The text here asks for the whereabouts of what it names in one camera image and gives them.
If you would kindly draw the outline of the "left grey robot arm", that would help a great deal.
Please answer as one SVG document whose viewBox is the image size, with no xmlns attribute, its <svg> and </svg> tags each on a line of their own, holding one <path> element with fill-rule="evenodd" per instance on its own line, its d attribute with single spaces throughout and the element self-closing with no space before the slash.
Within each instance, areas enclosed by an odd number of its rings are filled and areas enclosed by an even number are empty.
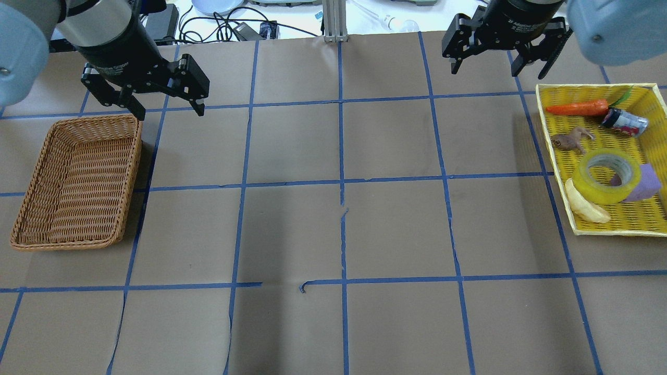
<svg viewBox="0 0 667 375">
<path fill-rule="evenodd" d="M 203 116 L 209 78 L 188 53 L 176 61 L 162 57 L 140 21 L 141 9 L 140 1 L 2 1 L 2 106 L 26 99 L 57 30 L 86 60 L 81 83 L 105 107 L 143 120 L 136 95 L 164 93 Z"/>
</svg>

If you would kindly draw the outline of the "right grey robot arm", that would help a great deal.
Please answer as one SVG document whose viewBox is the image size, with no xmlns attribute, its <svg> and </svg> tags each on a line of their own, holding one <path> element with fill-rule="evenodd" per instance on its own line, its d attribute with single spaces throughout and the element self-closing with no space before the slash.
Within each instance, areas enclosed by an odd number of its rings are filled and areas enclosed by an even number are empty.
<svg viewBox="0 0 667 375">
<path fill-rule="evenodd" d="M 515 51 L 511 74 L 543 61 L 538 79 L 552 69 L 574 36 L 598 66 L 626 66 L 666 50 L 665 1 L 490 1 L 472 16 L 456 14 L 441 54 L 457 74 L 462 62 L 486 51 Z"/>
</svg>

